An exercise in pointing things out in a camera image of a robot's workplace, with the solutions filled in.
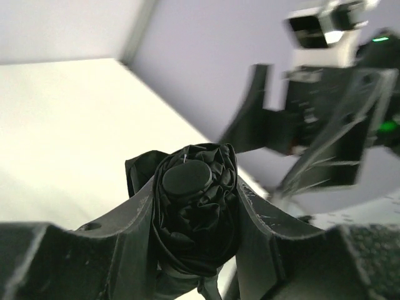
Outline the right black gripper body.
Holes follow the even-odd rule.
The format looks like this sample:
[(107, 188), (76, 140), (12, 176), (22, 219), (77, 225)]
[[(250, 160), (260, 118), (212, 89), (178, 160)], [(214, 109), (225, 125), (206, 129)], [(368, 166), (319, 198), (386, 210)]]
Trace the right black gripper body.
[(292, 155), (296, 147), (308, 147), (330, 122), (344, 99), (355, 67), (301, 66), (285, 72), (287, 92), (284, 110), (293, 121), (289, 141), (281, 154)]

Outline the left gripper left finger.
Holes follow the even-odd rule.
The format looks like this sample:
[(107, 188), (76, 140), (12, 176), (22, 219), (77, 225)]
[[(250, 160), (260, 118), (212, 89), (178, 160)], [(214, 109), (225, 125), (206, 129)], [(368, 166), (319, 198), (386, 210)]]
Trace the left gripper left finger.
[(2, 299), (151, 299), (152, 185), (67, 231), (48, 222), (1, 224)]

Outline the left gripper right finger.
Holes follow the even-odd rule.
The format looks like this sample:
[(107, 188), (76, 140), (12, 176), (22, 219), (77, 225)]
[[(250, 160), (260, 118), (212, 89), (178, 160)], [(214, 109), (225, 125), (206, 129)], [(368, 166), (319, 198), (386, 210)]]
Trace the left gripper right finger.
[(298, 219), (243, 180), (226, 299), (398, 299), (399, 192)]

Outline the black folding umbrella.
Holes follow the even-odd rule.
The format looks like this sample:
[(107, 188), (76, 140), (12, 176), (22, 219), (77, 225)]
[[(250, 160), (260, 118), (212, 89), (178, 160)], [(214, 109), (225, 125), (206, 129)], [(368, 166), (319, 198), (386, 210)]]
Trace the black folding umbrella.
[(196, 290), (219, 299), (218, 276), (239, 246), (238, 166), (230, 144), (153, 150), (125, 162), (128, 194), (152, 182), (155, 299)]

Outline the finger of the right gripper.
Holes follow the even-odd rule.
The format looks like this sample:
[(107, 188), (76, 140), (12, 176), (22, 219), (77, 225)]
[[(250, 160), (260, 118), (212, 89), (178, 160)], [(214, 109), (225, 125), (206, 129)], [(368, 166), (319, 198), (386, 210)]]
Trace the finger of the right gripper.
[(396, 69), (356, 69), (330, 122), (285, 175), (273, 198), (354, 185), (364, 151), (376, 142), (384, 123), (397, 76)]
[(247, 96), (218, 143), (229, 143), (236, 153), (268, 148), (291, 155), (296, 144), (299, 115), (263, 108), (269, 66), (255, 64)]

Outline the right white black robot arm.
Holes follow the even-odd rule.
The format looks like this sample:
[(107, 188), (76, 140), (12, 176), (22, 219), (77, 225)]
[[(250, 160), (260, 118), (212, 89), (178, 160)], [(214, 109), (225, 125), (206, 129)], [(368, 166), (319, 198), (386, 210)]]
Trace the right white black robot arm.
[(364, 152), (399, 153), (399, 35), (383, 29), (358, 47), (351, 67), (299, 66), (286, 74), (283, 110), (263, 106), (265, 64), (220, 138), (237, 153), (268, 148), (298, 160), (274, 192), (277, 198), (357, 181)]

